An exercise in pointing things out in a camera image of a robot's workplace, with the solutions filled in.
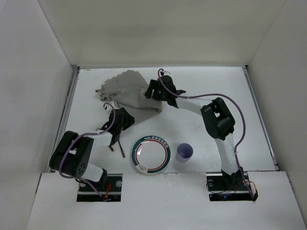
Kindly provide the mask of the grey cloth placemat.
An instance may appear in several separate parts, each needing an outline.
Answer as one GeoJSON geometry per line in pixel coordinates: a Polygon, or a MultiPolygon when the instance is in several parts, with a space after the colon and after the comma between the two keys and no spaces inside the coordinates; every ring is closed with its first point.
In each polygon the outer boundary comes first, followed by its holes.
{"type": "Polygon", "coordinates": [[[162,103],[146,98],[149,84],[138,71],[127,70],[105,81],[95,92],[101,100],[113,100],[134,109],[153,109],[162,112],[162,103]]]}

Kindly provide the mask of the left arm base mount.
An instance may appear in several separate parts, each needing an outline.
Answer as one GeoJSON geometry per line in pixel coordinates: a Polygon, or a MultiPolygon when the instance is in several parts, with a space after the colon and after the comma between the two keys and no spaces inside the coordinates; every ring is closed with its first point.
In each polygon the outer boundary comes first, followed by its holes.
{"type": "Polygon", "coordinates": [[[108,174],[104,188],[98,183],[79,182],[77,202],[120,202],[123,174],[108,174]]]}

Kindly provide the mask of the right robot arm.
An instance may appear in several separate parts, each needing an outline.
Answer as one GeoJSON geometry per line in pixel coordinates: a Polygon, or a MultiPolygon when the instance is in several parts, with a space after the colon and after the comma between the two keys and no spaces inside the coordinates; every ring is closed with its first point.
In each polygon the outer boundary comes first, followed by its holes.
{"type": "Polygon", "coordinates": [[[244,180],[243,168],[239,164],[236,150],[246,132],[243,114],[241,114],[243,134],[239,142],[235,144],[233,132],[236,122],[223,98],[231,102],[233,100],[218,93],[216,94],[218,97],[213,100],[205,100],[201,96],[183,96],[184,93],[184,90],[177,90],[172,78],[166,75],[162,69],[159,69],[158,79],[150,81],[145,97],[164,101],[175,108],[185,109],[200,115],[207,133],[217,145],[222,163],[221,173],[225,189],[229,190],[238,186],[244,180]]]}

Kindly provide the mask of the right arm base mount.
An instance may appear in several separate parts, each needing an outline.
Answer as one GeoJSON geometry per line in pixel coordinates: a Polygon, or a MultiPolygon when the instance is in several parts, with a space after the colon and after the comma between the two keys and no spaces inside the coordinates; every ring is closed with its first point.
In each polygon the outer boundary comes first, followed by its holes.
{"type": "Polygon", "coordinates": [[[253,181],[249,179],[248,173],[244,172],[243,179],[239,175],[235,182],[231,182],[222,173],[206,174],[206,188],[210,201],[253,201],[258,197],[258,190],[253,181]]]}

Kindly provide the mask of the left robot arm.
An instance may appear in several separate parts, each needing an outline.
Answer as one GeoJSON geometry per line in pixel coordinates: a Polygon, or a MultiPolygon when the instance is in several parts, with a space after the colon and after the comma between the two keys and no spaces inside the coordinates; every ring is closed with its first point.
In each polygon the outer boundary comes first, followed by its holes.
{"type": "Polygon", "coordinates": [[[78,134],[66,131],[53,152],[49,167],[64,178],[74,178],[94,189],[107,185],[107,170],[89,163],[93,145],[111,147],[122,131],[135,123],[125,108],[113,109],[109,120],[96,132],[78,134]]]}

